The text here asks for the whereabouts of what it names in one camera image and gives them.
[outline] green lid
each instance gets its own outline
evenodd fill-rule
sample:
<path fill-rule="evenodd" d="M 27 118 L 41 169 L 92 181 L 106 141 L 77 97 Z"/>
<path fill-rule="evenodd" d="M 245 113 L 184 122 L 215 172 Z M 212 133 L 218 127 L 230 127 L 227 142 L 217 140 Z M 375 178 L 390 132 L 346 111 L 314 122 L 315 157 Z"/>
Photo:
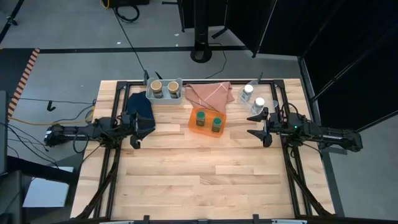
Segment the green lid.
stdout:
<path fill-rule="evenodd" d="M 220 124 L 221 124 L 221 118 L 215 118 L 215 119 L 213 120 L 213 124 L 215 124 L 215 125 L 220 125 Z"/>
<path fill-rule="evenodd" d="M 205 112 L 204 111 L 198 111 L 197 112 L 197 118 L 200 118 L 200 119 L 205 118 Z"/>

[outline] gray floor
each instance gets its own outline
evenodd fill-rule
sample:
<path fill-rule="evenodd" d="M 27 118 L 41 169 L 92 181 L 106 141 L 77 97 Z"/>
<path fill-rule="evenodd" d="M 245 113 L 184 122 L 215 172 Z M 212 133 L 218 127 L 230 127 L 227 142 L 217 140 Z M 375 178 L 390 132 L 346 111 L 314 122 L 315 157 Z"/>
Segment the gray floor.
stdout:
<path fill-rule="evenodd" d="M 151 0 L 148 6 L 140 6 L 140 10 L 141 16 L 137 22 L 123 24 L 135 47 L 193 44 L 192 30 L 181 33 L 176 6 L 161 5 L 160 0 Z M 0 44 L 1 48 L 129 47 L 113 12 L 103 9 L 98 1 L 25 0 L 16 19 L 20 25 L 10 28 Z M 242 45 L 230 32 L 210 41 L 223 45 Z M 261 72 L 264 72 L 264 78 L 301 77 L 294 57 L 268 55 L 253 59 L 248 51 L 226 51 L 225 54 L 228 59 L 225 70 L 215 78 L 257 78 Z M 148 52 L 139 53 L 139 56 L 150 76 L 154 77 L 157 71 L 164 78 L 203 78 L 220 70 L 224 63 L 221 52 L 213 52 L 212 59 L 204 64 L 192 62 L 189 52 Z M 123 79 L 142 79 L 142 70 L 133 53 L 40 54 L 22 97 L 91 102 L 97 96 L 101 80 Z M 21 100 L 14 117 L 51 122 L 72 118 L 84 107 L 55 106 L 55 111 L 48 112 L 45 103 Z M 398 188 L 398 177 L 394 175 L 393 161 L 398 157 L 394 136 L 397 121 L 398 118 L 393 118 L 364 131 L 364 149 L 361 152 L 349 153 L 347 156 L 332 155 L 347 217 L 398 219 L 395 212 L 398 210 L 398 198 L 394 192 Z M 43 139 L 47 129 L 46 126 L 28 126 L 14 121 L 11 124 L 39 140 Z M 10 141 L 9 144 L 20 149 L 22 158 L 48 164 L 25 150 L 20 143 Z M 74 166 L 79 162 L 70 144 L 51 148 L 48 155 L 57 161 L 64 159 Z M 68 211 L 70 207 L 52 212 L 52 215 L 35 222 L 65 219 Z"/>

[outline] orange and black striped tape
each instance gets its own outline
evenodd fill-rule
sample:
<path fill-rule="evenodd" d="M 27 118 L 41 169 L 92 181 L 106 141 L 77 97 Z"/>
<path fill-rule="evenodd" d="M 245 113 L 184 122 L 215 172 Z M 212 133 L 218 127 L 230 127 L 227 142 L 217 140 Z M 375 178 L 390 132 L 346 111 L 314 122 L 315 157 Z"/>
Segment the orange and black striped tape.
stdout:
<path fill-rule="evenodd" d="M 39 56 L 39 52 L 40 49 L 35 49 L 32 52 L 32 55 L 30 55 L 30 59 L 25 67 L 21 79 L 19 80 L 18 86 L 14 92 L 14 96 L 12 96 L 11 102 L 8 105 L 8 117 L 11 117 L 14 114 L 15 109 L 17 108 L 19 98 L 21 97 L 22 92 L 24 91 L 29 75 L 33 69 L 33 66 L 35 65 L 37 57 Z"/>

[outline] pink cloth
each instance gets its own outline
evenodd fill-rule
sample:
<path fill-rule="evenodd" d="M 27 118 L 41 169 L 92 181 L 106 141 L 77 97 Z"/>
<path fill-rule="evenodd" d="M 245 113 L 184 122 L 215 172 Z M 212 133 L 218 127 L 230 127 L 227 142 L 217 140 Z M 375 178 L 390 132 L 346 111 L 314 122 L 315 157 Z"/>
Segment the pink cloth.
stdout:
<path fill-rule="evenodd" d="M 225 114 L 225 105 L 234 101 L 230 82 L 212 84 L 188 84 L 185 87 L 185 97 L 193 107 L 207 108 Z"/>

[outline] wooden tabletop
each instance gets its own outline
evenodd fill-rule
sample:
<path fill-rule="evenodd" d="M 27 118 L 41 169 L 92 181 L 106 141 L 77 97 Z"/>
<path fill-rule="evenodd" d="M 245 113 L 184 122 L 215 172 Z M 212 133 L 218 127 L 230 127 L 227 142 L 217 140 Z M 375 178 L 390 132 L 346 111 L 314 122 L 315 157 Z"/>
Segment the wooden tabletop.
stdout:
<path fill-rule="evenodd" d="M 289 103 L 309 118 L 300 80 L 284 81 Z M 111 116 L 116 83 L 101 82 L 94 118 Z M 123 141 L 113 220 L 142 220 L 144 215 L 152 220 L 250 219 L 255 213 L 260 218 L 294 217 L 280 138 L 274 134 L 271 147 L 263 148 L 260 140 L 246 132 L 261 129 L 262 124 L 246 120 L 251 115 L 236 100 L 242 87 L 233 85 L 235 101 L 226 105 L 227 122 L 220 138 L 189 131 L 192 105 L 184 91 L 181 105 L 152 105 L 156 130 L 141 142 L 141 149 L 134 150 L 129 138 Z M 130 94 L 140 91 L 145 87 L 134 86 Z M 266 106 L 273 108 L 270 86 L 262 85 L 260 91 Z M 281 105 L 279 90 L 278 99 Z M 85 154 L 97 146 L 90 142 Z M 325 209 L 334 212 L 319 153 L 305 146 L 299 150 L 308 188 Z M 71 217 L 97 191 L 103 156 L 104 149 L 99 148 L 82 165 Z M 297 185 L 296 189 L 305 214 Z M 103 200 L 102 215 L 105 205 Z"/>

